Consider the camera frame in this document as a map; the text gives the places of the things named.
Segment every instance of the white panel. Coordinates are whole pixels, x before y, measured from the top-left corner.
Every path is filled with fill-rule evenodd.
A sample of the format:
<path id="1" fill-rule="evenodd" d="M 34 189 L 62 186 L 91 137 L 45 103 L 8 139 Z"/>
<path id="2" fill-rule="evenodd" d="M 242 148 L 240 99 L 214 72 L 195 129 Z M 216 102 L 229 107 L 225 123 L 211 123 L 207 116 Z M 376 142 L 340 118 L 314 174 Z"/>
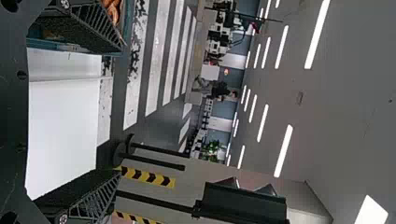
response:
<path id="1" fill-rule="evenodd" d="M 99 80 L 30 83 L 26 183 L 35 199 L 95 169 Z"/>
<path id="2" fill-rule="evenodd" d="M 192 18 L 192 26 L 191 26 L 191 35 L 190 35 L 190 44 L 189 44 L 189 51 L 187 52 L 187 61 L 186 61 L 186 69 L 184 71 L 184 81 L 183 81 L 183 89 L 182 94 L 186 93 L 187 89 L 187 80 L 189 79 L 189 73 L 191 68 L 191 57 L 192 57 L 192 47 L 195 39 L 195 30 L 196 30 L 196 23 L 197 20 Z"/>
<path id="3" fill-rule="evenodd" d="M 176 64 L 178 40 L 180 36 L 181 19 L 183 17 L 183 9 L 184 9 L 184 0 L 178 0 L 175 11 L 175 20 L 172 30 L 172 41 L 169 52 L 168 69 L 166 71 L 165 89 L 163 92 L 163 105 L 167 105 L 169 102 L 171 102 L 172 84 L 175 74 L 175 64 Z"/>
<path id="4" fill-rule="evenodd" d="M 152 114 L 154 111 L 157 110 L 161 73 L 163 71 L 163 49 L 166 39 L 166 27 L 168 26 L 169 6 L 170 0 L 158 1 L 157 21 L 155 25 L 151 67 L 148 80 L 146 116 Z"/>
<path id="5" fill-rule="evenodd" d="M 184 140 L 183 144 L 181 145 L 180 149 L 178 150 L 178 152 L 183 153 L 184 149 L 186 149 L 186 145 L 187 145 L 187 138 Z"/>
<path id="6" fill-rule="evenodd" d="M 110 139 L 111 107 L 113 95 L 113 77 L 100 82 L 98 146 Z"/>
<path id="7" fill-rule="evenodd" d="M 180 143 L 181 140 L 183 140 L 184 136 L 186 135 L 187 131 L 189 130 L 190 127 L 190 119 L 186 121 L 186 123 L 183 125 L 183 127 L 180 130 L 180 137 L 178 138 L 178 142 Z"/>
<path id="8" fill-rule="evenodd" d="M 100 77 L 102 56 L 27 49 L 29 81 L 66 80 Z"/>
<path id="9" fill-rule="evenodd" d="M 192 110 L 192 104 L 184 104 L 183 119 L 186 118 L 186 116 L 190 113 L 191 110 Z"/>
<path id="10" fill-rule="evenodd" d="M 366 196 L 356 218 L 355 224 L 384 224 L 387 221 L 388 212 L 370 196 Z"/>
<path id="11" fill-rule="evenodd" d="M 233 121 L 231 119 L 210 117 L 207 128 L 230 133 L 233 129 Z"/>
<path id="12" fill-rule="evenodd" d="M 304 223 L 304 224 L 331 224 L 332 222 L 327 217 L 318 216 L 316 214 L 298 211 L 288 208 L 287 217 L 290 223 Z"/>
<path id="13" fill-rule="evenodd" d="M 183 39 L 181 42 L 180 58 L 178 60 L 174 99 L 176 99 L 180 95 L 181 78 L 183 77 L 184 62 L 186 61 L 187 41 L 189 38 L 190 24 L 191 24 L 191 10 L 189 7 L 187 7 L 187 15 L 186 15 L 186 20 L 184 22 Z"/>
<path id="14" fill-rule="evenodd" d="M 228 53 L 221 59 L 220 66 L 245 70 L 247 56 Z"/>
<path id="15" fill-rule="evenodd" d="M 137 123 L 139 109 L 140 85 L 142 80 L 143 59 L 145 58 L 146 32 L 148 26 L 149 0 L 136 0 L 136 6 L 142 13 L 135 13 L 134 34 L 132 36 L 131 54 L 132 64 L 128 75 L 125 100 L 124 130 Z"/>
<path id="16" fill-rule="evenodd" d="M 206 80 L 219 80 L 220 67 L 203 64 L 201 77 Z"/>

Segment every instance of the black metal frame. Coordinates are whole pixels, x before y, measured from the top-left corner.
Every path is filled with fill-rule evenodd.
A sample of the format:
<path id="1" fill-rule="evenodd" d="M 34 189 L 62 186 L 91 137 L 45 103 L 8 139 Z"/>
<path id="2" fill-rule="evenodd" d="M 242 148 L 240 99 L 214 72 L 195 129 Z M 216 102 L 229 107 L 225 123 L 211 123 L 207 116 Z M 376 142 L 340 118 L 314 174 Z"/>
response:
<path id="1" fill-rule="evenodd" d="M 24 187 L 29 108 L 26 34 L 49 2 L 4 0 L 0 3 L 0 220 L 12 212 L 20 223 L 49 223 Z"/>

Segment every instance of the gray floor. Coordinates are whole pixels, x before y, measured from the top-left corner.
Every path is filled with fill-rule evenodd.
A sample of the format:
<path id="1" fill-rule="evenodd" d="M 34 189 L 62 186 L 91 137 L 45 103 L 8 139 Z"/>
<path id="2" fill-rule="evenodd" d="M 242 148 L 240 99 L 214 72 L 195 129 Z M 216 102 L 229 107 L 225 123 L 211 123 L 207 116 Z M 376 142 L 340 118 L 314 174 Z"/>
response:
<path id="1" fill-rule="evenodd" d="M 153 43 L 154 39 L 154 28 L 157 17 L 157 6 L 159 0 L 150 0 L 148 10 L 148 29 L 146 35 L 146 43 Z M 192 15 L 196 15 L 196 4 L 192 1 L 186 1 L 184 6 L 184 13 L 181 26 L 184 27 L 185 15 L 187 7 L 192 11 Z M 146 145 L 155 147 L 167 148 L 170 150 L 178 151 L 179 142 L 178 138 L 180 135 L 180 129 L 189 118 L 182 118 L 184 108 L 185 95 L 182 94 L 175 100 L 172 100 L 169 104 L 163 106 L 163 92 L 164 83 L 166 78 L 166 67 L 168 65 L 168 57 L 170 51 L 170 43 L 172 37 L 172 28 L 174 23 L 174 13 L 176 7 L 176 0 L 171 0 L 170 13 L 168 18 L 168 26 L 165 38 L 165 46 L 163 51 L 163 69 L 161 71 L 160 89 L 158 97 L 158 107 L 155 112 L 149 116 L 146 114 L 146 105 L 148 98 L 149 89 L 149 73 L 150 73 L 150 60 L 152 58 L 153 47 L 151 44 L 146 44 L 145 53 L 143 58 L 143 67 L 141 75 L 141 87 L 139 96 L 139 110 L 137 114 L 137 123 L 130 128 L 124 130 L 124 112 L 125 112 L 125 99 L 126 99 L 126 86 L 128 80 L 128 70 L 131 64 L 130 60 L 130 47 L 126 48 L 123 55 L 116 59 L 114 68 L 114 86 L 112 96 L 112 108 L 111 108 L 111 125 L 110 125 L 110 140 L 103 143 L 97 148 L 97 159 L 96 164 L 98 168 L 107 167 L 111 163 L 113 150 L 119 142 L 122 142 L 130 134 L 134 134 L 136 142 L 144 142 Z M 178 68 L 178 62 L 180 57 L 180 47 L 178 45 L 178 54 L 176 59 L 175 68 Z M 172 88 L 172 96 L 175 94 L 176 75 L 174 74 L 174 83 Z"/>

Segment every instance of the person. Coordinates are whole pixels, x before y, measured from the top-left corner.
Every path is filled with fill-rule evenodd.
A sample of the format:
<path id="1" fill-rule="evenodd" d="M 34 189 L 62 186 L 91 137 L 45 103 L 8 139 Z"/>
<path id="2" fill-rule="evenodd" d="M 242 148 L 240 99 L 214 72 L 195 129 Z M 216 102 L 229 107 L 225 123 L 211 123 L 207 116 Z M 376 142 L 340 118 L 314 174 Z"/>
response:
<path id="1" fill-rule="evenodd" d="M 228 85 L 226 82 L 216 80 L 209 81 L 202 78 L 201 76 L 198 76 L 195 79 L 193 90 L 199 91 L 205 95 L 206 98 L 218 99 L 220 101 L 224 101 L 226 96 L 237 97 L 236 91 L 228 90 Z"/>

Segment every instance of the industrial machine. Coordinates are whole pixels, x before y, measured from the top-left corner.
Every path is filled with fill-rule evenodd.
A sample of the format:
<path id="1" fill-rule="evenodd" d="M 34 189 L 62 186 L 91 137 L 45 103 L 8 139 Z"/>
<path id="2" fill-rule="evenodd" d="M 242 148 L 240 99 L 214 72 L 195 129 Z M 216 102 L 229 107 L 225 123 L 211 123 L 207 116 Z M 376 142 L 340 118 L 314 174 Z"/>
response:
<path id="1" fill-rule="evenodd" d="M 215 23 L 209 28 L 205 46 L 205 61 L 212 65 L 217 65 L 230 49 L 243 42 L 250 25 L 259 34 L 266 21 L 282 22 L 241 14 L 235 0 L 215 0 L 213 7 L 205 9 L 218 12 Z M 233 39 L 235 31 L 243 32 L 241 39 Z"/>

